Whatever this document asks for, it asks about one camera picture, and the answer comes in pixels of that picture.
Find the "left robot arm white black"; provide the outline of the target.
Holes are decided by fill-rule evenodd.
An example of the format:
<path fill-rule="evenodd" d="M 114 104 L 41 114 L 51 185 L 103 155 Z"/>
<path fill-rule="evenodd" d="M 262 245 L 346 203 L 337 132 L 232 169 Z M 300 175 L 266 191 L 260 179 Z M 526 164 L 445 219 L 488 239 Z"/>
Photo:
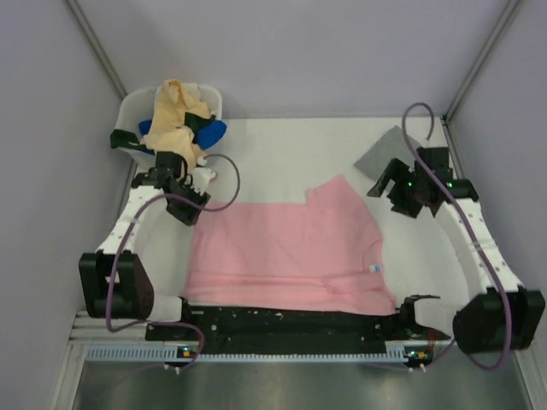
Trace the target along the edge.
<path fill-rule="evenodd" d="M 161 321 L 173 337 L 188 337 L 194 319 L 183 311 L 180 296 L 155 289 L 143 263 L 150 235 L 163 214 L 193 226 L 210 199 L 215 172 L 204 159 L 193 170 L 172 152 L 156 154 L 149 170 L 131 182 L 126 206 L 108 237 L 79 259 L 79 275 L 87 313 L 92 318 Z"/>

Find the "pink t shirt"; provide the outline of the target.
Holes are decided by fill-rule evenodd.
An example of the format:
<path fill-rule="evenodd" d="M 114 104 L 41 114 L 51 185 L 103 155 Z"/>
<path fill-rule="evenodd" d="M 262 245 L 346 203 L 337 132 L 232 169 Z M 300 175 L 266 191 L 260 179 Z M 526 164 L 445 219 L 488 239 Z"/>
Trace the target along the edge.
<path fill-rule="evenodd" d="M 387 316 L 383 237 L 343 176 L 304 203 L 234 203 L 195 227 L 184 295 L 192 302 Z"/>

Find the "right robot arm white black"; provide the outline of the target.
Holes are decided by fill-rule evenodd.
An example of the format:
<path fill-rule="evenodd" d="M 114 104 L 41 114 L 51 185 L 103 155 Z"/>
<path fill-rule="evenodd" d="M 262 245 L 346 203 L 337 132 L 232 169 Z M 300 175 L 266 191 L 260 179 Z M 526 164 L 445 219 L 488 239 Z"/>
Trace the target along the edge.
<path fill-rule="evenodd" d="M 461 305 L 440 296 L 408 296 L 398 318 L 401 332 L 417 338 L 429 328 L 441 331 L 455 338 L 465 354 L 500 351 L 507 335 L 511 349 L 528 349 L 545 310 L 544 296 L 527 289 L 503 259 L 472 182 L 453 174 L 448 148 L 419 148 L 417 153 L 412 167 L 389 160 L 368 195 L 386 194 L 392 211 L 410 218 L 430 210 L 455 252 L 469 301 Z"/>

